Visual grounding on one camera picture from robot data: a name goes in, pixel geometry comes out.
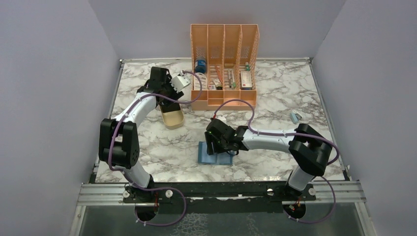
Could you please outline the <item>teal leather card holder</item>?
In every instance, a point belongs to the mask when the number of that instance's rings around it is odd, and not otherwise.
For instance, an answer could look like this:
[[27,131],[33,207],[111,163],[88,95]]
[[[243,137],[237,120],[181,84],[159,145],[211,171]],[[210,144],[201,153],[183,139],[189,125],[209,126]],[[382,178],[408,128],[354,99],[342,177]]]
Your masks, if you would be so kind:
[[201,165],[232,165],[233,154],[215,153],[213,155],[207,154],[206,142],[199,142],[197,162]]

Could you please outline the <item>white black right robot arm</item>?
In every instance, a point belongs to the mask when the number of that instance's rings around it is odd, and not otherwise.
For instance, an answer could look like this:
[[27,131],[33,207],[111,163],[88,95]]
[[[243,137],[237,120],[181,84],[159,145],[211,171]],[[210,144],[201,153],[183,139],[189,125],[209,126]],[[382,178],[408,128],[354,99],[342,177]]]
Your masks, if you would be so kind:
[[284,186],[284,195],[290,200],[300,197],[315,177],[324,175],[333,150],[323,136],[304,123],[293,130],[279,132],[254,130],[249,126],[232,128],[213,118],[206,127],[205,139],[209,155],[257,149],[290,154],[297,163]]

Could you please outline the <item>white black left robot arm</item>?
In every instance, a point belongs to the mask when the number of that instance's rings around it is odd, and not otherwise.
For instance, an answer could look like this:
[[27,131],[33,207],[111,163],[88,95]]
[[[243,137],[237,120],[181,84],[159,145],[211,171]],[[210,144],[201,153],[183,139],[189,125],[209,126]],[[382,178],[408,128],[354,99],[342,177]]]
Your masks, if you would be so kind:
[[137,90],[131,104],[115,118],[105,118],[100,124],[100,161],[107,163],[111,171],[121,172],[143,202],[153,199],[155,189],[151,174],[138,162],[137,129],[156,108],[163,115],[174,115],[174,127],[183,124],[182,109],[177,103],[183,92],[174,85],[180,80],[188,82],[181,74],[172,77],[167,68],[152,67],[149,79]]

